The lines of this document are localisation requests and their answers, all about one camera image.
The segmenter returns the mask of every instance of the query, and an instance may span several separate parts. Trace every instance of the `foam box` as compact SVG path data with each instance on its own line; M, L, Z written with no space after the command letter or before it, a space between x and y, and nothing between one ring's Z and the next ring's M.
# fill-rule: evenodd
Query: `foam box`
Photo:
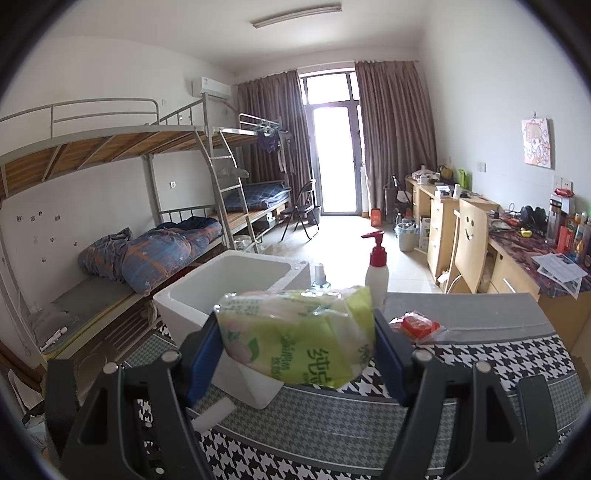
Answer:
M177 345L200 330L226 293L305 290L312 284L307 261L228 250L154 295ZM254 408L265 408L283 382L239 364L224 351L212 383Z
M418 247L424 252L429 248L429 230L431 229L431 219L421 218L421 227L418 235Z

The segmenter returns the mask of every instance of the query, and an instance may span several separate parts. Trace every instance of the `bedsheet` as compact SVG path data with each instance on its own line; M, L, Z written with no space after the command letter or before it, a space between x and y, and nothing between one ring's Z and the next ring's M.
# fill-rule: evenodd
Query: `bedsheet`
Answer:
M266 210L273 205L285 202L290 197L291 188L283 183L251 183L243 185L246 205L249 210ZM242 204L237 191L225 200L226 211L241 212Z

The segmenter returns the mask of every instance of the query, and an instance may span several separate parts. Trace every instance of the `lotion bottle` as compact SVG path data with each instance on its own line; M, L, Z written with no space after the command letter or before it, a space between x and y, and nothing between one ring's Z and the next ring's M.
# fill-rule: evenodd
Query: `lotion bottle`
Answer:
M382 247L384 232L371 232L362 235L361 238L375 239L375 247L369 257L369 268L365 275L365 285L371 293L372 306L374 309L382 309L388 291L388 266L386 265L386 250Z

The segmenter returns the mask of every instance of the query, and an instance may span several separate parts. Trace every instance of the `paper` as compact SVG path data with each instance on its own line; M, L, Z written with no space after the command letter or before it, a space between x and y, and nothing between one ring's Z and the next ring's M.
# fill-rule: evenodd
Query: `paper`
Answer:
M577 278L583 278L587 272L563 254L547 254L532 257L532 260L544 267L560 284Z
M564 289L567 292L569 292L575 299L579 298L579 292L581 291L581 283L583 282L583 277L575 278L574 280L563 283L561 281L558 281L558 279L544 267L538 268L538 273L562 285Z

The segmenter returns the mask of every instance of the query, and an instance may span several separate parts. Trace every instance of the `black chair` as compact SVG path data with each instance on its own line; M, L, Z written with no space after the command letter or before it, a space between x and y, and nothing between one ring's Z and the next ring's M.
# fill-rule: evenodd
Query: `black chair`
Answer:
M313 202L312 193L314 192L314 184L316 183L316 179L311 179L308 183L306 183L297 194L295 205L293 207L286 208L281 212L281 214L285 217L285 230L283 230L283 236L281 237L280 242L283 241L285 238L285 233L290 226L291 218L295 215L297 222L295 223L294 232L297 230L298 225L301 223L302 227L304 227L304 232L306 233L306 237L308 240L312 240L318 232L320 232L319 227L319 219L316 219L316 228L318 231L310 236L308 235L308 230L306 230L306 225L304 224L304 219L309 213L316 208L316 205Z

